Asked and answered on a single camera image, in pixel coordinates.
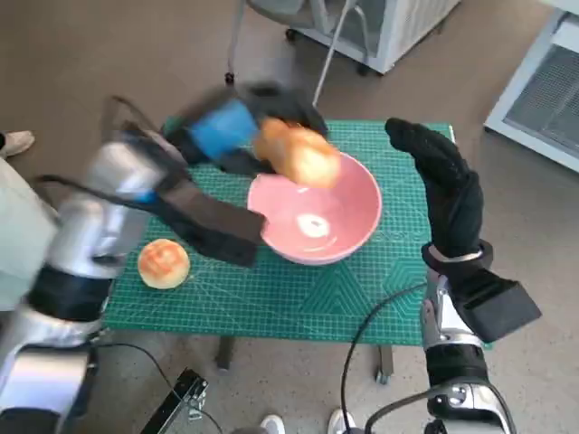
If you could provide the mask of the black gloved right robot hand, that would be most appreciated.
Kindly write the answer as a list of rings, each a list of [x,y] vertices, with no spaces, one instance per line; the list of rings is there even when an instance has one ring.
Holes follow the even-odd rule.
[[[478,173],[437,131],[400,118],[389,118],[384,130],[395,149],[414,159],[436,250],[449,259],[477,253],[484,205]]]

